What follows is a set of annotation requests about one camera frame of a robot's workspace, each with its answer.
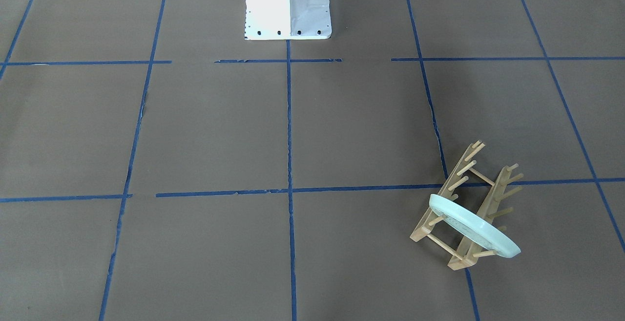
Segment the pale green round plate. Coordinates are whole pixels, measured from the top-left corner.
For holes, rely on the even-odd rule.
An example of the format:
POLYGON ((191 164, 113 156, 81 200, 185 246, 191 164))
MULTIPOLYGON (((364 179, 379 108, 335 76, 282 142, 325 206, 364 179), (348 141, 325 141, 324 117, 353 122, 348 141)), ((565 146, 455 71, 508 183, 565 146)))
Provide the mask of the pale green round plate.
POLYGON ((465 238, 484 248, 484 252, 472 254, 473 257, 498 255, 503 258, 513 258, 521 252, 520 247, 512 239, 493 227, 486 219, 480 218, 450 199, 431 194, 429 208, 438 215, 438 221, 446 222, 465 238))

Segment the brown paper table cover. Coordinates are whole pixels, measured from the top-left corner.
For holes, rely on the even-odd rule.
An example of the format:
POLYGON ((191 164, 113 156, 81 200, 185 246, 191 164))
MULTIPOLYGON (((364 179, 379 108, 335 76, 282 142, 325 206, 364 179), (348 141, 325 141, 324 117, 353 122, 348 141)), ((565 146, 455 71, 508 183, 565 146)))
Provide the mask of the brown paper table cover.
POLYGON ((1 0, 3 321, 622 321, 624 0, 1 0), (410 235, 471 143, 521 248, 410 235))

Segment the wooden dish rack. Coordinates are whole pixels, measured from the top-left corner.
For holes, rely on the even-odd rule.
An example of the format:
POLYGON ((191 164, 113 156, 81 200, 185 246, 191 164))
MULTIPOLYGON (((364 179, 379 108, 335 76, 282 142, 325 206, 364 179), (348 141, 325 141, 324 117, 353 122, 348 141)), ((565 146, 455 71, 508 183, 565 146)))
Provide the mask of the wooden dish rack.
MULTIPOLYGON (((513 187, 509 189, 509 185, 519 179, 522 179, 524 175, 521 172, 515 172, 519 167, 518 163, 504 166, 496 178, 489 178, 480 172, 476 168, 476 156, 485 146, 485 143, 480 140, 471 143, 471 145, 465 149, 455 167, 453 167, 453 170, 450 172, 446 181, 444 181, 442 187, 435 194, 450 199, 461 207, 477 214, 480 218, 486 219, 486 221, 491 223, 493 227, 505 234, 504 230, 506 228, 496 227, 496 225, 494 225, 494 221, 496 218, 509 214, 513 211, 513 208, 501 208, 500 205, 505 199, 521 190, 521 187, 513 187), (478 206, 469 206, 466 203, 462 203, 459 197, 460 187, 469 183, 471 178, 478 179, 478 183, 486 185, 487 188, 486 196, 478 206)), ((473 243, 468 238, 465 238, 464 235, 447 225, 446 222, 438 221, 437 217, 438 215, 432 212, 429 208, 428 199, 428 207, 422 215, 420 221, 417 223, 415 229, 412 231, 410 239, 415 242, 422 241, 422 239, 429 239, 431 242, 442 248, 447 254, 450 255, 447 267, 454 271, 473 267, 480 258, 484 258, 476 258, 472 256, 472 254, 484 252, 484 248, 480 247, 476 243, 473 243), (460 234, 460 241, 455 247, 451 247, 441 238, 436 236, 435 228, 442 224, 446 224, 448 227, 460 234)))

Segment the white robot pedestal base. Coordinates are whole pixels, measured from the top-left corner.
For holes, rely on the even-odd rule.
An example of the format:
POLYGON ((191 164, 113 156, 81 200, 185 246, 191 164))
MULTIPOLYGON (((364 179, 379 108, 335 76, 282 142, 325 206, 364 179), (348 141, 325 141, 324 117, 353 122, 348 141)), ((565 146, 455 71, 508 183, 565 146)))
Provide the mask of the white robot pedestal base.
POLYGON ((245 0, 244 39, 313 40, 332 36, 330 0, 245 0))

